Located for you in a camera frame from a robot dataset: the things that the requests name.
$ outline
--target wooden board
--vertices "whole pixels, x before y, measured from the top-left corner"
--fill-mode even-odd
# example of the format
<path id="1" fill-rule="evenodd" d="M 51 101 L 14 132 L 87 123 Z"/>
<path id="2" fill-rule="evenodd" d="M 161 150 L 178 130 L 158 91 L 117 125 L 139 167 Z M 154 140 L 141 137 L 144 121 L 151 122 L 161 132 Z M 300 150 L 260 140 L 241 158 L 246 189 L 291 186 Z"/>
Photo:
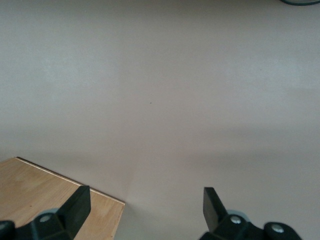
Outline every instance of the wooden board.
<path id="1" fill-rule="evenodd" d="M 0 220 L 25 225 L 43 210 L 59 208 L 78 186 L 20 158 L 0 162 Z M 75 239 L 112 240 L 125 204 L 93 189 L 90 196 L 91 212 Z"/>

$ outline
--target black plastic part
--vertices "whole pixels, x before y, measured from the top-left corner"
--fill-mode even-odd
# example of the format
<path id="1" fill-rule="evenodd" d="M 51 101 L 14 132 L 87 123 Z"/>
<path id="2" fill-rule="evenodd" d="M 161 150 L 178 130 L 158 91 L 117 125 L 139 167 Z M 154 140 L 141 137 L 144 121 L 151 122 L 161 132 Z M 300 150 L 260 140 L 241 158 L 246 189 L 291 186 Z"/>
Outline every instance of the black plastic part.
<path id="1" fill-rule="evenodd" d="M 91 211 L 90 187 L 80 186 L 56 212 L 63 227 L 75 238 Z"/>
<path id="2" fill-rule="evenodd" d="M 13 221 L 0 221 L 0 240 L 10 240 L 15 234 Z"/>
<path id="3" fill-rule="evenodd" d="M 0 229 L 0 240 L 73 240 L 91 211 L 90 187 L 80 186 L 56 213 L 44 213 L 15 228 L 12 221 Z"/>
<path id="4" fill-rule="evenodd" d="M 240 223 L 231 221 L 232 217 L 240 219 Z M 228 215 L 214 230 L 213 235 L 226 240 L 242 240 L 248 229 L 247 221 L 238 215 Z"/>
<path id="5" fill-rule="evenodd" d="M 283 232 L 274 231 L 272 229 L 273 225 L 281 226 Z M 272 240 L 302 240 L 292 227 L 281 222 L 268 222 L 264 225 L 263 229 Z"/>
<path id="6" fill-rule="evenodd" d="M 211 233 L 228 212 L 213 187 L 205 187 L 203 192 L 203 215 Z"/>
<path id="7" fill-rule="evenodd" d="M 206 232 L 200 240 L 302 240 L 284 223 L 268 222 L 264 225 L 264 229 L 260 229 L 242 216 L 228 214 L 212 187 L 204 188 L 203 214 L 209 232 Z M 273 225 L 279 225 L 283 232 L 275 231 Z"/>
<path id="8" fill-rule="evenodd" d="M 294 5 L 294 6 L 309 6 L 309 5 L 314 5 L 314 4 L 319 4 L 320 1 L 287 1 L 287 0 L 280 0 L 281 2 L 284 2 L 285 4 L 289 4 L 289 5 Z"/>

